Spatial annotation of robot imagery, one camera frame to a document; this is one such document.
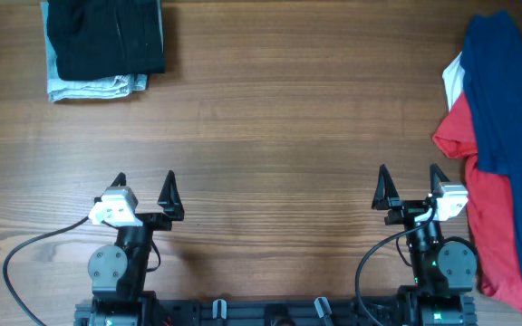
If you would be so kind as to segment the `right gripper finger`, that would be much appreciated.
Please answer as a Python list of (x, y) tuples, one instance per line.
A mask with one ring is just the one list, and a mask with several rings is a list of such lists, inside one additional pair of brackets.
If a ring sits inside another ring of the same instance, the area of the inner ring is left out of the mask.
[(400, 196), (385, 164), (380, 165), (377, 187), (374, 191), (372, 209), (389, 210), (401, 205)]
[(430, 192), (435, 193), (440, 188), (441, 182), (449, 182), (450, 180), (441, 170), (441, 168), (433, 163), (430, 165)]

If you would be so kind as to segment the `blue t-shirt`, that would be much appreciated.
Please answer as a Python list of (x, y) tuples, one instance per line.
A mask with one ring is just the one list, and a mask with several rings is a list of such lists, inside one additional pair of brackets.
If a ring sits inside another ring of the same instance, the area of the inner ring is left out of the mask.
[(522, 35), (510, 15), (475, 15), (460, 64), (478, 143), (478, 167), (508, 177), (522, 273)]

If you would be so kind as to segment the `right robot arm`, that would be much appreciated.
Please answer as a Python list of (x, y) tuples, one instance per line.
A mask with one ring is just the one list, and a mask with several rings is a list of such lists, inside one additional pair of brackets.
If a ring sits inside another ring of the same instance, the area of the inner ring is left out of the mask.
[(408, 246), (414, 285), (403, 285), (390, 307), (369, 305), (384, 325), (471, 325), (474, 303), (465, 296), (474, 286), (478, 251), (469, 241), (446, 238), (440, 224), (458, 216), (469, 200), (468, 190), (430, 166), (430, 193), (420, 200), (402, 200), (388, 169), (379, 169), (372, 208), (384, 210), (386, 225), (401, 225)]

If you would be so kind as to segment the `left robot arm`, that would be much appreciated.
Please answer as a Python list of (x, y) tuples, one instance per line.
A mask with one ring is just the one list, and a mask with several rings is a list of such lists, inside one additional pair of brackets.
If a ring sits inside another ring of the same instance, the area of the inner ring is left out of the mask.
[(158, 250), (153, 241), (156, 231), (169, 231), (172, 223), (184, 219), (175, 174), (169, 171), (157, 201), (157, 213), (137, 213), (138, 199), (120, 173), (100, 197), (94, 199), (89, 218), (95, 225), (116, 229), (112, 245), (97, 249), (89, 259), (92, 303), (74, 314), (80, 326), (170, 325), (169, 314), (154, 291), (146, 291), (146, 275), (151, 253)]

